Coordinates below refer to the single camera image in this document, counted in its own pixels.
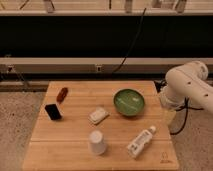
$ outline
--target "bottle cap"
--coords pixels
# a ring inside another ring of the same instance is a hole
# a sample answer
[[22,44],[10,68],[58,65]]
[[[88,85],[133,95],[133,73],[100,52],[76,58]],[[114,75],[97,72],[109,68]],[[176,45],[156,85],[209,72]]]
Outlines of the bottle cap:
[[156,127],[155,126],[150,126],[150,131],[154,134],[156,132]]

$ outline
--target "black phone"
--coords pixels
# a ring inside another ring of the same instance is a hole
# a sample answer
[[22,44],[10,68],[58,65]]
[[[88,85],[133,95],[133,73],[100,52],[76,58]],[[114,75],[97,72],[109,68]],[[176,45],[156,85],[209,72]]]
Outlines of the black phone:
[[48,113],[51,120],[61,119],[62,116],[56,106],[56,104],[48,104],[45,106],[45,110]]

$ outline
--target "cup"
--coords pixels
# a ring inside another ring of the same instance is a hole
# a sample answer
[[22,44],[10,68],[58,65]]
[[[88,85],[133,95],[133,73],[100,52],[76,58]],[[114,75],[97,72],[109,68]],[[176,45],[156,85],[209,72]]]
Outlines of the cup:
[[95,130],[89,135],[89,149],[95,155],[101,155],[106,151],[106,143],[103,134]]

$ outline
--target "white bottle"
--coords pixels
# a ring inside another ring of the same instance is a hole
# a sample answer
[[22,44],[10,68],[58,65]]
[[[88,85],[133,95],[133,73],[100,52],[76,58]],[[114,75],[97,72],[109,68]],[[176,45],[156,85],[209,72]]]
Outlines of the white bottle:
[[156,132],[156,127],[151,126],[149,129],[143,130],[129,145],[127,146],[128,153],[131,157],[137,158],[144,148],[145,144],[148,144]]

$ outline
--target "black wall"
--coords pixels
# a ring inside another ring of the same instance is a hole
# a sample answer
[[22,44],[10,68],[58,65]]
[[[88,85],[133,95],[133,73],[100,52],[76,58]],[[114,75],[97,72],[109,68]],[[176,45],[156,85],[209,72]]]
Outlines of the black wall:
[[[139,17],[0,17],[0,56],[122,57]],[[213,57],[213,17],[146,16],[133,57]]]

